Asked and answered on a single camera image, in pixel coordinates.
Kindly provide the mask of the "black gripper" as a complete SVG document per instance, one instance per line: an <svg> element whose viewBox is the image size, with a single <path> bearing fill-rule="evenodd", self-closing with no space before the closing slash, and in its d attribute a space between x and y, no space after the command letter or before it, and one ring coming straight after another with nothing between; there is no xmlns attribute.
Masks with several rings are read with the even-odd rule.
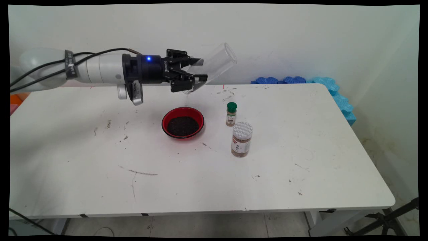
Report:
<svg viewBox="0 0 428 241"><path fill-rule="evenodd" d="M141 84L170 83L171 92L194 92L208 81L206 74L186 73L190 67L201 67L204 59L188 55L187 51L167 49L166 57L159 55L131 56L122 54L122 68L125 84L138 81ZM171 72L180 71L170 80Z"/></svg>

